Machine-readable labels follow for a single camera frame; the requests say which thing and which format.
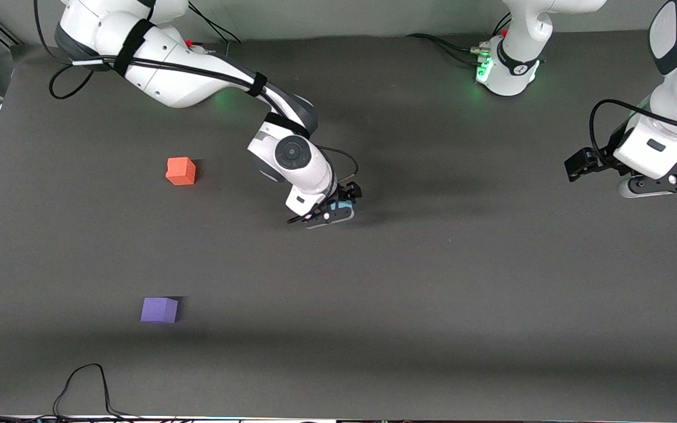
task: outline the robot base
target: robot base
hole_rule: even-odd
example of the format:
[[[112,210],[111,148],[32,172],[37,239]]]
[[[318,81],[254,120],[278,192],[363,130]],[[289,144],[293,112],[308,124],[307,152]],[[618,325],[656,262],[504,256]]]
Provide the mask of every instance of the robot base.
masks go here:
[[[480,48],[489,48],[490,51],[496,51],[500,40],[503,40],[503,37],[497,35],[488,41],[481,42],[479,46]],[[537,67],[539,67],[539,61],[523,75],[511,75],[511,71],[498,59],[498,55],[492,54],[484,62],[481,62],[477,68],[475,80],[486,86],[494,94],[506,97],[515,96],[524,91],[527,85],[534,80]]]

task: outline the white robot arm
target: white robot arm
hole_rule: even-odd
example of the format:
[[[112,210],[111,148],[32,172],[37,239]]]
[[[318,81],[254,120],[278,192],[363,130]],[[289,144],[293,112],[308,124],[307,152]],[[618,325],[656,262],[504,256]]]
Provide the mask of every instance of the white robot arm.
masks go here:
[[[55,39],[73,60],[93,70],[112,69],[169,107],[195,105],[225,88],[239,88],[268,103],[271,113],[247,148],[256,168],[275,182],[293,185],[286,205],[307,227],[354,217],[361,196],[343,187],[333,166],[309,141],[317,113],[260,73],[217,53],[197,53],[167,23],[182,16],[187,0],[62,0],[65,11]]]
[[[640,107],[604,100],[633,110],[610,137],[607,147],[587,147],[566,161],[569,179],[590,172],[616,169],[621,176],[619,192],[627,198],[677,193],[677,0],[669,0],[649,29],[649,46],[655,65],[665,80]]]
[[[503,0],[511,12],[508,35],[494,35],[480,43],[491,53],[484,59],[476,80],[499,96],[515,96],[534,80],[538,57],[553,35],[548,13],[585,14],[597,11],[607,0]]]

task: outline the white wall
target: white wall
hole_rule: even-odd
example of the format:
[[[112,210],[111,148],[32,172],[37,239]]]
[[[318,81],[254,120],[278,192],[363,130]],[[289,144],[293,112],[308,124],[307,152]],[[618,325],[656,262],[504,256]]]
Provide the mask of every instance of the white wall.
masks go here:
[[[561,32],[646,29],[665,0],[608,0],[594,14],[554,15]],[[500,0],[193,0],[210,19],[243,39],[340,35],[398,36],[484,33],[506,8]],[[64,5],[39,0],[43,32],[53,32]],[[27,43],[38,43],[30,0],[0,0],[0,21]],[[189,13],[175,22],[183,36],[213,41],[215,33]]]

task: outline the cable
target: cable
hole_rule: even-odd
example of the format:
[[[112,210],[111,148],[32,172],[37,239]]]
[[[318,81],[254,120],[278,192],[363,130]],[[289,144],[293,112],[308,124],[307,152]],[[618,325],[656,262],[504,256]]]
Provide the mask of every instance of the cable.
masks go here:
[[[118,417],[118,418],[122,418],[122,416],[121,416],[122,414],[123,415],[131,415],[131,414],[126,413],[126,412],[117,411],[114,407],[111,407],[111,398],[108,394],[108,384],[106,383],[106,374],[104,373],[103,366],[101,364],[98,364],[98,363],[86,364],[84,366],[78,367],[75,370],[72,370],[72,373],[67,378],[67,382],[64,383],[64,389],[62,389],[62,393],[60,393],[59,396],[56,397],[53,405],[51,406],[51,412],[53,412],[54,415],[59,416],[59,402],[62,401],[62,397],[64,397],[64,394],[67,393],[67,390],[69,389],[69,383],[72,382],[72,377],[74,377],[75,374],[77,372],[79,372],[80,370],[83,370],[86,367],[92,367],[92,366],[98,367],[99,371],[101,372],[101,381],[103,382],[103,388],[104,388],[104,407],[106,409],[106,412],[108,414],[111,414],[111,415]]]
[[[225,32],[226,34],[229,34],[229,35],[231,35],[232,37],[234,37],[234,40],[236,40],[237,43],[242,43],[242,40],[240,40],[239,37],[237,37],[236,35],[234,35],[231,31],[229,31],[228,29],[226,29],[226,28],[220,26],[219,24],[215,23],[214,21],[211,21],[211,20],[210,20],[209,18],[207,18],[204,14],[202,14],[202,12],[197,8],[196,5],[193,5],[192,2],[190,2],[190,9],[191,9],[193,12],[195,12],[195,14],[197,14],[197,15],[200,16],[200,17],[202,17],[202,19],[204,19],[204,21],[207,22],[207,24],[209,24],[210,27],[212,27],[216,32],[218,32],[218,30],[216,29],[216,27],[218,27],[219,29],[221,29],[221,31],[223,31],[223,32]],[[223,35],[221,35],[220,32],[218,32],[218,35],[220,35],[221,38],[223,38],[224,42],[227,42],[227,43],[229,42],[229,40],[226,40],[226,38],[223,37]]]
[[[510,24],[511,20],[509,19],[508,21],[505,21],[502,26],[499,26],[495,29],[495,33],[497,34],[498,32],[502,31],[506,25]]]
[[[83,82],[80,85],[78,85],[77,88],[73,89],[73,91],[71,91],[69,94],[67,94],[66,96],[57,96],[57,94],[54,93],[54,89],[53,89],[54,82],[56,82],[56,78],[58,78],[59,75],[61,75],[67,69],[70,69],[72,67],[72,62],[67,62],[67,61],[64,61],[62,59],[59,59],[59,57],[56,57],[56,55],[54,55],[54,53],[51,52],[51,49],[49,49],[49,46],[46,45],[46,40],[43,39],[43,30],[41,29],[41,19],[38,17],[38,0],[33,0],[33,19],[35,20],[35,29],[38,31],[38,39],[41,40],[41,46],[43,46],[43,49],[46,50],[46,53],[48,53],[49,56],[51,56],[54,60],[56,60],[57,62],[59,62],[63,65],[65,65],[65,67],[58,70],[51,77],[51,80],[49,80],[49,94],[51,94],[51,96],[54,99],[57,99],[57,100],[68,99],[68,98],[72,97],[73,95],[77,94],[78,91],[83,89],[83,87],[88,83],[88,81],[91,80],[91,77],[93,76],[93,70],[91,70],[91,72],[88,73],[88,75],[85,77]]]
[[[610,166],[613,169],[617,169],[617,167],[612,165],[612,163],[609,163],[607,160],[605,160],[605,156],[602,155],[599,147],[597,146],[597,139],[596,139],[595,133],[594,133],[594,117],[597,114],[597,110],[604,104],[619,105],[620,107],[628,108],[628,110],[631,110],[631,112],[636,112],[636,113],[639,113],[640,115],[645,115],[646,117],[653,118],[653,119],[661,121],[663,123],[667,123],[667,124],[672,125],[672,126],[677,126],[677,120],[670,119],[669,117],[657,115],[656,113],[652,113],[649,110],[645,110],[643,108],[636,107],[635,105],[631,105],[631,104],[628,104],[626,102],[621,102],[621,100],[604,99],[604,100],[600,100],[599,102],[597,102],[597,104],[594,105],[594,107],[592,108],[592,112],[589,113],[589,140],[592,142],[592,148],[594,149],[594,152],[597,154],[599,161],[602,164],[604,164],[605,166]]]
[[[48,46],[46,46],[46,40],[43,39],[43,31],[41,30],[41,19],[38,16],[38,0],[33,0],[33,18],[35,19],[35,29],[38,31],[38,38],[41,40],[41,45],[43,46],[43,49],[46,50],[46,53],[49,53],[49,56],[63,65],[69,64],[69,62],[56,57],[54,53],[51,53]]]
[[[449,48],[451,50],[457,51],[457,52],[467,52],[470,51],[468,48],[463,48],[462,46],[457,46],[454,43],[451,43],[449,41],[443,40],[443,38],[440,37],[435,37],[435,35],[430,35],[430,34],[421,34],[421,33],[414,33],[414,34],[409,34],[407,37],[412,37],[412,38],[422,38],[425,40],[430,40],[435,45],[439,46],[441,49],[443,49],[443,52],[448,54],[452,59],[456,60],[459,63],[462,63],[463,65],[470,66],[472,68],[475,68],[478,64],[476,62],[470,62],[468,60],[464,60],[459,56],[456,56],[452,51],[448,50]]]
[[[212,22],[209,22],[205,16],[203,16],[202,13],[198,10],[198,8],[195,7],[192,3],[190,3],[190,10],[193,11],[196,15],[199,17],[202,17],[202,19],[218,34],[219,37],[221,37],[221,41],[224,43],[229,43],[229,40],[226,39],[226,37],[223,36],[223,34],[216,28]]]
[[[421,32],[416,32],[414,34],[407,35],[407,37],[424,38],[425,40],[430,40],[434,43],[439,43],[440,45],[444,45],[447,48],[451,48],[451,49],[457,50],[457,51],[466,51],[467,53],[468,53],[468,51],[470,51],[470,49],[468,49],[468,48],[463,48],[462,46],[457,46],[454,43],[452,43],[451,41],[443,40],[443,38],[435,37],[435,35],[423,34]]]
[[[354,158],[354,156],[350,155],[347,152],[344,152],[344,150],[338,150],[338,148],[332,148],[332,147],[323,147],[322,145],[315,145],[315,147],[320,148],[320,150],[325,150],[326,152],[334,152],[334,153],[339,153],[340,155],[347,156],[349,160],[354,163],[354,171],[350,173],[348,176],[344,176],[341,179],[338,180],[339,184],[346,182],[347,180],[352,179],[352,177],[357,176],[357,173],[360,171],[360,164],[357,163],[357,159]]]
[[[508,18],[509,16],[511,16],[511,12],[508,12],[507,14],[505,14],[505,16],[503,16],[502,18],[500,18],[500,21],[498,21],[498,23],[495,25],[495,29],[492,30],[492,37],[494,37],[494,36],[498,33],[498,31],[500,31],[500,29],[502,29],[503,26],[508,25],[508,22],[511,22],[510,19],[508,20],[508,22],[505,22],[505,23],[503,22],[503,21],[505,21],[506,18]]]
[[[59,78],[59,75],[66,72],[67,69],[70,69],[71,67],[73,67],[73,65],[70,63],[69,65],[63,67],[62,69],[57,70],[54,75],[51,75],[51,80],[49,80],[49,94],[51,94],[51,96],[54,99],[64,100],[64,99],[68,99],[68,98],[72,97],[73,95],[77,94],[78,91],[83,89],[83,87],[86,86],[88,81],[91,80],[91,77],[93,76],[94,72],[93,72],[93,70],[91,70],[90,72],[88,72],[88,76],[85,77],[83,82],[81,82],[80,85],[78,85],[77,88],[73,89],[73,91],[71,91],[69,94],[66,94],[64,96],[58,96],[56,93],[54,93],[54,83],[56,82],[56,78]]]
[[[103,59],[107,63],[112,63],[116,60],[116,56],[100,56],[96,57],[96,59]],[[138,59],[138,58],[133,58],[129,61],[131,65],[136,65],[136,66],[141,66],[145,68],[151,68],[151,69],[163,69],[163,70],[173,70],[173,71],[179,71],[179,72],[186,72],[194,75],[200,75],[200,76],[205,76],[209,78],[216,78],[218,80],[225,80],[230,83],[234,83],[239,86],[244,86],[244,88],[252,88],[252,83],[247,82],[246,80],[242,80],[236,77],[233,77],[231,75],[227,74],[222,74],[220,72],[214,72],[213,70],[207,70],[207,69],[199,69],[199,68],[194,68],[191,66],[187,65],[181,65],[178,63],[167,63],[167,62],[159,62],[156,60],[150,60],[150,59]],[[271,96],[268,95],[268,92],[266,89],[263,89],[263,93],[260,94],[263,99],[266,100],[266,102],[276,110],[276,112],[286,118],[286,114],[284,113],[284,110],[277,104],[274,99],[271,98]]]
[[[67,415],[40,415],[34,418],[18,418],[13,415],[0,415],[0,423],[193,423],[194,421],[210,421],[218,423],[217,418],[196,418],[196,420],[173,418],[158,420],[145,417],[71,417]]]

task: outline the gray mat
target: gray mat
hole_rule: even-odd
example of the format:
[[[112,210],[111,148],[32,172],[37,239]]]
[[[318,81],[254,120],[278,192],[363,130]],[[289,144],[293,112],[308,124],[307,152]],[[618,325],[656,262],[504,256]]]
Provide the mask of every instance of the gray mat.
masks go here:
[[[357,217],[312,231],[250,165],[265,105],[173,110],[113,74],[57,102],[58,66],[22,57],[0,114],[0,413],[46,412],[99,361],[143,414],[677,421],[677,196],[562,168],[595,102],[661,77],[642,32],[545,53],[503,99],[423,40],[235,46],[360,161]],[[203,160],[197,184],[164,179],[177,155]],[[141,324],[154,296],[184,297],[181,321]],[[101,404],[81,375],[64,412]]]

